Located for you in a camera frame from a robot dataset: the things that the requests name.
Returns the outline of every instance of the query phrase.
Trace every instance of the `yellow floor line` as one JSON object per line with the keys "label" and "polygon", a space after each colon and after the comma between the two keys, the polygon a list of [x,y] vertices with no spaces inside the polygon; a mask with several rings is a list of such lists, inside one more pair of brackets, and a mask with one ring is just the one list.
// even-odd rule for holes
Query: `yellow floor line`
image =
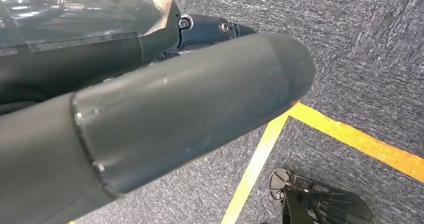
{"label": "yellow floor line", "polygon": [[424,159],[298,103],[290,116],[424,183]]}
{"label": "yellow floor line", "polygon": [[271,121],[248,164],[234,193],[221,224],[234,224],[239,217],[252,188],[277,141],[288,116],[373,157],[387,165],[424,182],[424,159],[390,146],[347,124],[337,122],[324,114],[298,103],[288,112]]}
{"label": "yellow floor line", "polygon": [[287,118],[288,115],[283,114],[268,123],[249,165],[241,178],[240,184],[232,197],[221,224],[236,223],[236,220],[252,191],[256,179],[261,173],[262,167],[270,155],[270,152],[273,149]]}

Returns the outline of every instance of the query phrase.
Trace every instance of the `metal bracket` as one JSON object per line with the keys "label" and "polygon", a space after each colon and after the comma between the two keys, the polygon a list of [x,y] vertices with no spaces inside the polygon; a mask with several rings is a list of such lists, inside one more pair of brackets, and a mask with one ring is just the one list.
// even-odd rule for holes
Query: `metal bracket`
{"label": "metal bracket", "polygon": [[180,42],[178,51],[203,48],[215,43],[256,33],[244,25],[228,22],[222,17],[184,14],[178,21]]}

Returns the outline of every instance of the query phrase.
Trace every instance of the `gray carpet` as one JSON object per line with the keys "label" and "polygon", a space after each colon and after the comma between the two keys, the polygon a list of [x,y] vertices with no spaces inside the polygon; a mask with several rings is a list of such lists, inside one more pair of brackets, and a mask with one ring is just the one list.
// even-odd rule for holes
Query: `gray carpet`
{"label": "gray carpet", "polygon": [[[303,103],[424,158],[424,0],[176,0],[291,34],[317,76]],[[220,223],[264,127],[79,219],[78,224]],[[238,223],[277,224],[267,182],[277,167],[357,193],[376,224],[424,220],[424,185],[297,120],[289,120]]]}

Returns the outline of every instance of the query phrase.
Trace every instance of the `black plastic stand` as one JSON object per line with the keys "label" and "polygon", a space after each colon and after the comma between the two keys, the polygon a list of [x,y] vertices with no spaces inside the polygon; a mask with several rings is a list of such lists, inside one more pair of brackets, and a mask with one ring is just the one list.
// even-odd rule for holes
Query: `black plastic stand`
{"label": "black plastic stand", "polygon": [[370,224],[371,211],[354,193],[276,169],[269,181],[283,224]]}

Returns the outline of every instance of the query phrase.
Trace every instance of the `black plastic part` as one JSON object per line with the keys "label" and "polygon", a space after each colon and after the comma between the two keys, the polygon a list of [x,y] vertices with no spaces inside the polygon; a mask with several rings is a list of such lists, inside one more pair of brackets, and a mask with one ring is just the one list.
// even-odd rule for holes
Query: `black plastic part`
{"label": "black plastic part", "polygon": [[153,0],[0,1],[0,115],[148,65],[178,44],[179,14],[145,35]]}
{"label": "black plastic part", "polygon": [[71,95],[0,121],[0,223],[64,224],[113,200],[75,133]]}
{"label": "black plastic part", "polygon": [[[180,42],[178,51],[194,50],[209,45],[239,38],[249,34],[254,34],[253,29],[230,23],[222,17],[212,17],[199,14],[185,14],[181,18],[189,21],[189,28],[180,30]],[[220,24],[225,22],[228,25],[228,33],[222,33]]]}
{"label": "black plastic part", "polygon": [[5,114],[0,223],[93,211],[285,112],[314,70],[297,40],[249,35]]}
{"label": "black plastic part", "polygon": [[80,91],[76,119],[105,183],[127,193],[288,110],[312,63],[292,37],[249,35]]}
{"label": "black plastic part", "polygon": [[372,214],[354,193],[277,169],[269,181],[271,197],[282,205],[283,224],[370,224]]}

